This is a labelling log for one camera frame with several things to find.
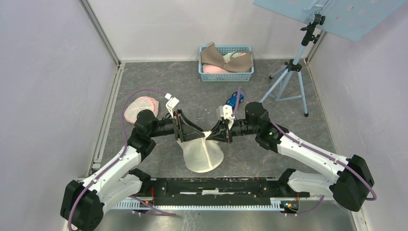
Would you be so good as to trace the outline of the white round tub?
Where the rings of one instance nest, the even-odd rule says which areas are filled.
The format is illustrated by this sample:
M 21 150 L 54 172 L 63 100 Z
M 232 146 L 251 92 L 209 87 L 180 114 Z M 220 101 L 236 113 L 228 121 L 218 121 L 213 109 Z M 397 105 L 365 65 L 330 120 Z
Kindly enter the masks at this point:
M 217 141 L 207 140 L 210 131 L 204 132 L 204 137 L 191 141 L 181 142 L 177 140 L 183 150 L 183 158 L 186 167 L 196 173 L 205 173 L 218 167 L 223 159 L 224 153 Z

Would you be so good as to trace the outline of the white mesh laundry bag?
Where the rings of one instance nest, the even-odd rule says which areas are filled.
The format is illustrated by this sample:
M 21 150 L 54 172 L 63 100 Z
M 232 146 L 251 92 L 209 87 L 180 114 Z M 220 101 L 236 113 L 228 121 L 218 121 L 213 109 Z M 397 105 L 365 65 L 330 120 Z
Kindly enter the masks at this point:
M 143 110 L 150 110 L 155 116 L 158 115 L 159 102 L 151 97 L 141 96 L 133 101 L 124 112 L 124 118 L 127 122 L 134 124 L 137 120 L 137 115 Z

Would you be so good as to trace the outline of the beige padded bra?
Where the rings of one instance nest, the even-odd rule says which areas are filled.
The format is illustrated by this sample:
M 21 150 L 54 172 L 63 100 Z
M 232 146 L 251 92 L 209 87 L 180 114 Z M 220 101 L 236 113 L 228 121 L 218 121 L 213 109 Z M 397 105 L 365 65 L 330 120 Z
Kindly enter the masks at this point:
M 210 43 L 200 52 L 203 72 L 209 74 L 245 73 L 254 66 L 251 51 L 233 51 L 222 55 Z

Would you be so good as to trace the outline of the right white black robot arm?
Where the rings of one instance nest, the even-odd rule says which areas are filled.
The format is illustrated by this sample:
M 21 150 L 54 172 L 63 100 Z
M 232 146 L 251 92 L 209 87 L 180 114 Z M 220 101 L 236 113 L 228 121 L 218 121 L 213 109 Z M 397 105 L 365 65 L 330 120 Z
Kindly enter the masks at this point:
M 299 138 L 272 122 L 262 103 L 249 103 L 244 112 L 244 119 L 221 118 L 207 139 L 231 143 L 233 137 L 254 135 L 255 141 L 265 150 L 293 158 L 317 171 L 310 174 L 290 170 L 288 178 L 278 183 L 281 195 L 306 192 L 331 196 L 353 212 L 358 212 L 366 201 L 376 200 L 374 179 L 363 157 L 334 154 Z

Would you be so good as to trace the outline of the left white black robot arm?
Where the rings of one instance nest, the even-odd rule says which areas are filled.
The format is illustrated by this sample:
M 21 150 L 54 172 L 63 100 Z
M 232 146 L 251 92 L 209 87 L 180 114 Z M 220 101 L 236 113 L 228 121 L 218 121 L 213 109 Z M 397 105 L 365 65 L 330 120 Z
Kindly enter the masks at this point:
M 93 231 L 116 204 L 133 194 L 146 196 L 151 191 L 148 180 L 129 171 L 152 152 L 154 137 L 175 135 L 180 142 L 190 142 L 205 141 L 211 134 L 186 119 L 181 110 L 171 115 L 158 120 L 151 110 L 140 111 L 118 154 L 93 175 L 67 184 L 60 215 L 70 231 Z

